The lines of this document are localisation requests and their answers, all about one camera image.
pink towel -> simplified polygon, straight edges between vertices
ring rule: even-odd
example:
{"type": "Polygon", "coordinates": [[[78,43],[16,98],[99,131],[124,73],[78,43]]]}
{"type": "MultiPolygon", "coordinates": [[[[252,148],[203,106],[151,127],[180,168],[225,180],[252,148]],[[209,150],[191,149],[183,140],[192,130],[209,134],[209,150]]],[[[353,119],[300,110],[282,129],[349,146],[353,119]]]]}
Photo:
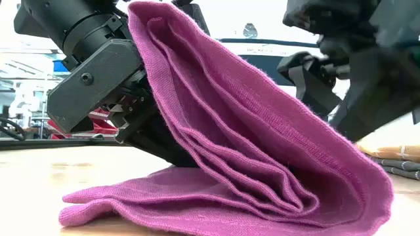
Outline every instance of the pink towel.
{"type": "Polygon", "coordinates": [[[372,235],[390,218],[383,170],[183,12],[135,2],[129,27],[161,114],[200,168],[67,195],[82,205],[62,225],[116,212],[193,235],[372,235]]]}

knit fabric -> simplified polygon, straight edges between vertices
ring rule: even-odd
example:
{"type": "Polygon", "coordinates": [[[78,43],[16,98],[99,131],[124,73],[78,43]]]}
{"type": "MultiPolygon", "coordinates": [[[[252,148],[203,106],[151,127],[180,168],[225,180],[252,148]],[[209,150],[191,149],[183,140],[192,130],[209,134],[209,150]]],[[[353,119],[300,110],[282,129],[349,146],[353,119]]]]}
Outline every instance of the knit fabric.
{"type": "Polygon", "coordinates": [[[116,212],[192,235],[373,235],[390,218],[381,168],[183,12],[131,3],[129,29],[163,118],[200,168],[67,195],[81,205],[62,225],[116,212]]]}

gray fabric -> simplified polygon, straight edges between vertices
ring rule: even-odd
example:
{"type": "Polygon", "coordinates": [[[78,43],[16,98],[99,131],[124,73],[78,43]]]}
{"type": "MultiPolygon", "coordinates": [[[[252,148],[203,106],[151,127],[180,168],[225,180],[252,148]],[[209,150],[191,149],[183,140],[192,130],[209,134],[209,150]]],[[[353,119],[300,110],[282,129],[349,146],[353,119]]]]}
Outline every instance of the gray fabric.
{"type": "Polygon", "coordinates": [[[396,174],[396,175],[403,176],[406,178],[411,178],[413,180],[420,180],[420,170],[408,172],[408,171],[401,170],[395,167],[383,167],[383,168],[386,172],[391,173],[391,174],[396,174]]]}
{"type": "Polygon", "coordinates": [[[378,163],[386,172],[420,180],[420,164],[412,161],[389,160],[371,157],[373,161],[378,163]]]}
{"type": "Polygon", "coordinates": [[[415,172],[420,170],[420,163],[415,163],[413,161],[404,161],[404,160],[390,160],[390,159],[380,159],[376,157],[371,157],[376,163],[384,167],[395,167],[401,170],[408,172],[415,172]]]}

towel fold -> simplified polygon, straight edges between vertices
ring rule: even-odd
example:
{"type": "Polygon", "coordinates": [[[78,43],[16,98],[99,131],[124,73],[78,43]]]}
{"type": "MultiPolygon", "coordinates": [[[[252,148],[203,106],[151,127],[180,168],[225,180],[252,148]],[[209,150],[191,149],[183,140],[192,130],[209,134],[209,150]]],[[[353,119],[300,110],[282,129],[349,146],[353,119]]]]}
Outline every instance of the towel fold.
{"type": "Polygon", "coordinates": [[[83,204],[61,224],[114,211],[193,235],[372,235],[389,219],[385,172],[187,15],[135,2],[129,28],[161,115],[200,168],[65,196],[83,204]]]}

red object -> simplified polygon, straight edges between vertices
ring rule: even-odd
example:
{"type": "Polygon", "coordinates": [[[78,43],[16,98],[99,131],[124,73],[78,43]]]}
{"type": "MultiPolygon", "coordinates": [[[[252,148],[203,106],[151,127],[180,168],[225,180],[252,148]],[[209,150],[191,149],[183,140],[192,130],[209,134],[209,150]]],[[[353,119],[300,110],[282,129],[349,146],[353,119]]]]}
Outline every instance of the red object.
{"type": "Polygon", "coordinates": [[[51,139],[59,140],[64,138],[91,138],[95,134],[103,134],[105,139],[113,139],[118,133],[118,128],[108,124],[109,112],[102,111],[101,109],[94,110],[89,117],[93,122],[93,131],[82,134],[64,134],[54,121],[48,121],[48,125],[52,130],[51,139]]]}

